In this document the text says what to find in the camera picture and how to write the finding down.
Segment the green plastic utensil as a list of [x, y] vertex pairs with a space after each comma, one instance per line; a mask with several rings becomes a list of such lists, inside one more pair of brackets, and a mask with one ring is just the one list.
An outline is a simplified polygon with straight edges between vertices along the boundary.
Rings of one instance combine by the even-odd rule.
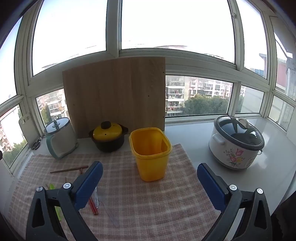
[[[55, 186], [51, 183], [51, 184], [49, 185], [49, 189], [50, 189], [50, 190], [54, 190], [54, 189], [55, 189]], [[60, 207], [55, 206], [55, 211], [56, 211], [56, 214], [57, 214], [58, 220], [61, 221], [61, 220], [62, 220], [62, 217], [61, 217], [61, 209], [60, 209]]]

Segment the red chopstick pair one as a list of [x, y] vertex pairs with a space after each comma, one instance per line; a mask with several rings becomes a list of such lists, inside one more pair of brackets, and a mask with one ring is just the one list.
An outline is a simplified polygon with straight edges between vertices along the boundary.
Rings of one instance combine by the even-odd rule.
[[93, 214], [98, 215], [98, 210], [97, 210], [97, 208], [95, 206], [95, 203], [94, 203], [92, 198], [89, 198], [89, 205], [91, 207], [91, 210], [92, 210]]

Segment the red chopstick horizontal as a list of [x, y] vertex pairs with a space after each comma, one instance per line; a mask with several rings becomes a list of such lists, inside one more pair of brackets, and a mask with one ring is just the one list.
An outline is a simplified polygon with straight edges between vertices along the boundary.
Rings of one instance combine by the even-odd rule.
[[76, 171], [76, 170], [81, 170], [81, 169], [87, 169], [88, 167], [89, 167], [88, 165], [85, 165], [85, 166], [79, 166], [79, 167], [74, 167], [74, 168], [56, 170], [56, 171], [51, 171], [50, 174], [64, 173], [64, 172]]

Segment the steel spoon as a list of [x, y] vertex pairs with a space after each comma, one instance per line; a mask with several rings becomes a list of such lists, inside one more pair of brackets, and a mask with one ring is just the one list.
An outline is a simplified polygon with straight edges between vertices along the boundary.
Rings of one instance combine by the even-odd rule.
[[94, 203], [95, 203], [96, 209], [98, 209], [99, 208], [99, 198], [98, 198], [97, 187], [95, 187], [95, 190], [94, 190]]

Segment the black scissors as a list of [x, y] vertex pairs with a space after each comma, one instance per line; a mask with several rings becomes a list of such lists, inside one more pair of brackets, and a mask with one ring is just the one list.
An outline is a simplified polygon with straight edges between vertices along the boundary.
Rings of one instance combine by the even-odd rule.
[[39, 147], [40, 147], [40, 145], [41, 145], [41, 140], [42, 140], [42, 138], [41, 137], [39, 137], [37, 140], [36, 140], [36, 142], [33, 144], [33, 146], [32, 146], [32, 149], [33, 150], [37, 150], [37, 149], [39, 149]]

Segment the white floral rice cooker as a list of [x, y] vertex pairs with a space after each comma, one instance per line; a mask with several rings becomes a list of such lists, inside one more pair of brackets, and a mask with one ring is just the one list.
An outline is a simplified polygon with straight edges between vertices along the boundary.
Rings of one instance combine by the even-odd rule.
[[245, 118], [223, 115], [214, 120], [209, 149], [223, 166], [247, 169], [262, 153], [264, 145], [261, 132]]

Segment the pink plaid cloth mat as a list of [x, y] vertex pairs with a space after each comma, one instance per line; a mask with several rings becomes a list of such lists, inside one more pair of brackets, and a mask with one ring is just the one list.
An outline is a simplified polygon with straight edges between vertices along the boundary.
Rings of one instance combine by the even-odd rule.
[[51, 171], [103, 164], [98, 195], [119, 222], [116, 228], [104, 206], [98, 215], [89, 206], [80, 213], [98, 240], [201, 240], [219, 216], [199, 182], [182, 145], [172, 148], [165, 177], [154, 182], [141, 180], [130, 151], [70, 154], [61, 160], [34, 155], [23, 170], [13, 192], [8, 221], [22, 237], [34, 192], [51, 183], [60, 188], [73, 182], [79, 171]]

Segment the white cutting board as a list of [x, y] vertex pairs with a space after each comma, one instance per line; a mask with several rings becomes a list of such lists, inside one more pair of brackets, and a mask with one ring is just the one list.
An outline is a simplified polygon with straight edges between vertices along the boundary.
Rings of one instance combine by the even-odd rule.
[[18, 121], [18, 124], [20, 125], [23, 136], [25, 137], [29, 147], [32, 148], [40, 136], [31, 116], [27, 114], [21, 117]]

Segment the black pot yellow lid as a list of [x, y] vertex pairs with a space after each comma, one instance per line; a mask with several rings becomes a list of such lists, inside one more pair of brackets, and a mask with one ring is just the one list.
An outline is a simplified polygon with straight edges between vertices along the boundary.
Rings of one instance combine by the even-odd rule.
[[111, 153], [121, 148], [127, 133], [127, 127], [119, 123], [103, 121], [95, 129], [91, 130], [88, 135], [100, 151]]

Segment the yellow plastic utensil container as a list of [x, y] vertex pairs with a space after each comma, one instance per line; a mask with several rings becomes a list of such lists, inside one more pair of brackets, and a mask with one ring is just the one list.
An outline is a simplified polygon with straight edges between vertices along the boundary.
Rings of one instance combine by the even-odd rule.
[[134, 130], [129, 143], [140, 178], [145, 182], [164, 178], [172, 146], [163, 131], [155, 127]]

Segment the wooden board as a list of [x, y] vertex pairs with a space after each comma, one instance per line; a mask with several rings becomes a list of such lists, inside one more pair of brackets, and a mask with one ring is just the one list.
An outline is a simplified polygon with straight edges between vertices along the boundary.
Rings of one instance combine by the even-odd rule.
[[165, 128], [166, 60], [123, 57], [99, 61], [62, 73], [70, 121], [78, 138], [103, 121], [130, 132]]

